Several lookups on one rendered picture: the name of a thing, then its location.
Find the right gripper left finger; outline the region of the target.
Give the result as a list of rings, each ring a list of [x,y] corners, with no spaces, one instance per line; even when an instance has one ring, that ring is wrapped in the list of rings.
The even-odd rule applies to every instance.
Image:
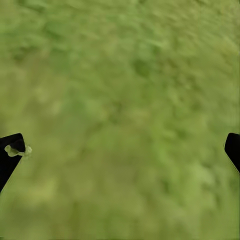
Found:
[[[6,185],[21,158],[29,155],[31,151],[31,147],[25,145],[21,133],[0,138],[0,192]]]

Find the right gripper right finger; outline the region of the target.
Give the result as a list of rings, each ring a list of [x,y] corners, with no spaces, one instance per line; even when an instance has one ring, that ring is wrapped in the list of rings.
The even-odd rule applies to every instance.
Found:
[[[224,150],[240,172],[240,134],[229,133]]]

